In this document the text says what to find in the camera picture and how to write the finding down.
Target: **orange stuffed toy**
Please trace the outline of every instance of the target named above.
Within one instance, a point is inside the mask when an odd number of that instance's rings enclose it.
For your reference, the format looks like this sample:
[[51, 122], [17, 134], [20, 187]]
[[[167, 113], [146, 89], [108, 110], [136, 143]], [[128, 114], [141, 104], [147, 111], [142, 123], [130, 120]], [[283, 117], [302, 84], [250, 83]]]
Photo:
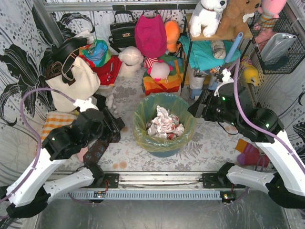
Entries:
[[254, 16], [254, 12], [261, 5], [261, 0], [230, 0], [223, 12], [221, 23], [216, 32], [223, 36], [228, 32], [229, 27], [234, 27], [234, 34], [245, 33], [248, 27], [248, 19]]
[[167, 21], [165, 24], [167, 50], [169, 52], [177, 52], [180, 45], [177, 45], [177, 40], [180, 36], [179, 25], [176, 21]]

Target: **teal cloth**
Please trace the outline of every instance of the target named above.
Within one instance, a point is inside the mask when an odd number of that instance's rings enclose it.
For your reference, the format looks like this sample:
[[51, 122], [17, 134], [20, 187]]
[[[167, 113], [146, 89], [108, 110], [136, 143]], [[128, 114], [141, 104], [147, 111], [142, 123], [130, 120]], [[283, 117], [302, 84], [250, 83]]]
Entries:
[[[187, 54], [189, 51], [190, 39], [186, 36], [181, 36], [179, 41], [182, 43], [183, 49]], [[229, 53], [229, 50], [232, 47], [232, 45], [233, 45], [232, 42], [224, 41], [226, 53]], [[236, 50], [230, 62], [233, 62], [240, 57], [241, 57], [241, 51]], [[196, 68], [199, 69], [200, 71], [205, 71], [223, 64], [224, 64], [224, 59], [218, 60], [213, 57], [211, 41], [193, 42], [192, 51], [190, 55], [191, 68]]]

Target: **pink bag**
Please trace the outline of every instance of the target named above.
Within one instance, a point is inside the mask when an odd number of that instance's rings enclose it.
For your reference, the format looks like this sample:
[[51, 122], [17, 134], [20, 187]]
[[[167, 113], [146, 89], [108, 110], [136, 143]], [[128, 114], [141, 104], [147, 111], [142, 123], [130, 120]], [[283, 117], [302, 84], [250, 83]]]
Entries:
[[135, 43], [142, 54], [158, 58], [166, 51], [166, 31], [160, 14], [154, 18], [140, 16], [134, 31]]

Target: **wooden shelf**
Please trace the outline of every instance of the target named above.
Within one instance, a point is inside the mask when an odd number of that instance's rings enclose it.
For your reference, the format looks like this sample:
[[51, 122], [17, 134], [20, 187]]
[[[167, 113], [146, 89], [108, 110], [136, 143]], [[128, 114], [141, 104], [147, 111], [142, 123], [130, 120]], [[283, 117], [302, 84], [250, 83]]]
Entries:
[[[192, 14], [191, 13], [187, 13], [186, 14], [186, 20], [187, 20], [187, 27], [190, 28], [190, 19], [191, 19]], [[234, 35], [234, 30], [232, 27], [229, 28], [228, 32], [226, 35], [224, 36], [218, 36], [218, 35], [213, 35], [212, 37], [204, 37], [202, 34], [202, 30], [200, 33], [199, 37], [192, 37], [190, 34], [190, 39], [191, 41], [195, 42], [195, 41], [215, 41], [215, 40], [234, 40], [236, 38], [236, 36]], [[244, 34], [244, 39], [251, 39], [252, 33], [249, 29], [249, 27], [247, 27], [247, 32]]]

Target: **crumpled paper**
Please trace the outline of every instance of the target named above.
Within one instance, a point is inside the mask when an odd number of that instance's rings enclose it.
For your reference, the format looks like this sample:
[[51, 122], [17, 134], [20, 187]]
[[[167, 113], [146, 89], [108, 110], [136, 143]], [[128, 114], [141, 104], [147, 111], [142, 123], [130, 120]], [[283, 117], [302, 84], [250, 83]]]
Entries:
[[149, 136], [170, 140], [179, 137], [184, 132], [184, 126], [179, 123], [179, 118], [160, 106], [157, 106], [157, 117], [147, 123], [146, 127]]

